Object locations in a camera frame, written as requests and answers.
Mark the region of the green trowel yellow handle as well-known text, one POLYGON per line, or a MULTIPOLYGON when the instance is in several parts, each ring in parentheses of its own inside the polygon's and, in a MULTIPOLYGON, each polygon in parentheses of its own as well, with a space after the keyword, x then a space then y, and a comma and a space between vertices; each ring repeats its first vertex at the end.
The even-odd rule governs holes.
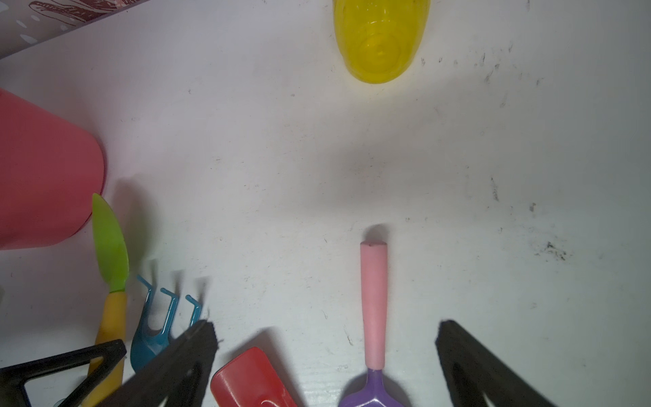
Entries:
POLYGON ((92 199, 93 242, 99 273, 108 286, 96 344, 125 340, 126 281, 130 263, 120 223, 110 205, 95 193, 92 199))

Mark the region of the purple rake pink handle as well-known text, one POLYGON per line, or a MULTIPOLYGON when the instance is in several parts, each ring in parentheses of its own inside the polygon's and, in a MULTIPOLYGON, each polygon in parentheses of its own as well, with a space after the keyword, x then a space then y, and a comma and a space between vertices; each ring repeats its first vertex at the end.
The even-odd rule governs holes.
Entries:
POLYGON ((381 241, 360 244, 361 301, 364 323, 364 360, 366 383, 339 405, 398 407, 385 388, 383 369, 386 355, 388 322, 388 245, 381 241))

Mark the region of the blue hand fork yellow handle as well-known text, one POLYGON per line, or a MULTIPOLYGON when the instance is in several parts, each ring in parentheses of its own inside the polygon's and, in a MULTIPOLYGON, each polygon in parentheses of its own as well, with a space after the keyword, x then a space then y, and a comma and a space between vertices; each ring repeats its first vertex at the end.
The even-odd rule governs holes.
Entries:
POLYGON ((147 296, 144 306, 142 307, 142 314, 138 322, 137 330, 134 333, 131 347, 131 365, 135 372, 140 371, 146 364, 153 360, 165 348, 167 348, 172 341, 171 327, 173 325, 177 307, 180 297, 172 293, 166 288, 161 288, 160 292, 171 297, 171 301, 165 316, 164 325, 158 331, 154 330, 149 325, 149 317, 154 305, 154 295, 156 287, 149 283, 142 276, 137 277, 137 281, 147 288, 147 296))

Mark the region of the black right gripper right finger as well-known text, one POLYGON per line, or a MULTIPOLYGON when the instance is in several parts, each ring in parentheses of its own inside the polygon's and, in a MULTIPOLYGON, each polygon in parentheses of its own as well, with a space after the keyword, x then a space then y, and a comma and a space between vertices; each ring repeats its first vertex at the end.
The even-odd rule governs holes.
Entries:
POLYGON ((454 406, 554 406, 459 323, 441 322, 435 344, 454 406))

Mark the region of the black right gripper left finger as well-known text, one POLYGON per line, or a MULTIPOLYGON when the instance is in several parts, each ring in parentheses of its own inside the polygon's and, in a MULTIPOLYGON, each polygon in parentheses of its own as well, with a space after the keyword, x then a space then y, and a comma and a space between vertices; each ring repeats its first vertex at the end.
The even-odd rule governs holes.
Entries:
POLYGON ((200 406, 217 350, 214 324, 201 320, 99 404, 200 406))

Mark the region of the yellow spray bottle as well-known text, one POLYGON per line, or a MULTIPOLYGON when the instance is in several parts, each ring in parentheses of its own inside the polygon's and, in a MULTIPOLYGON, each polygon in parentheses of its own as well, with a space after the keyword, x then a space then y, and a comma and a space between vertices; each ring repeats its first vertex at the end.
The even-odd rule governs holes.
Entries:
POLYGON ((420 47, 430 6, 430 0, 335 1, 337 47, 350 74, 370 84, 403 74, 420 47))

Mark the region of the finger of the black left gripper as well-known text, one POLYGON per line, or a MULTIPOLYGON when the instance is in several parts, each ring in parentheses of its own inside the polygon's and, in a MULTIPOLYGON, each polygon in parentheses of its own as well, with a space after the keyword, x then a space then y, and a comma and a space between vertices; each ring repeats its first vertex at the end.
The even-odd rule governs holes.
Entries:
POLYGON ((79 406, 123 361, 126 354, 121 339, 74 350, 1 369, 1 406, 31 406, 25 389, 28 381, 51 376, 62 371, 89 365, 99 359, 99 366, 84 379, 64 400, 61 406, 79 406))

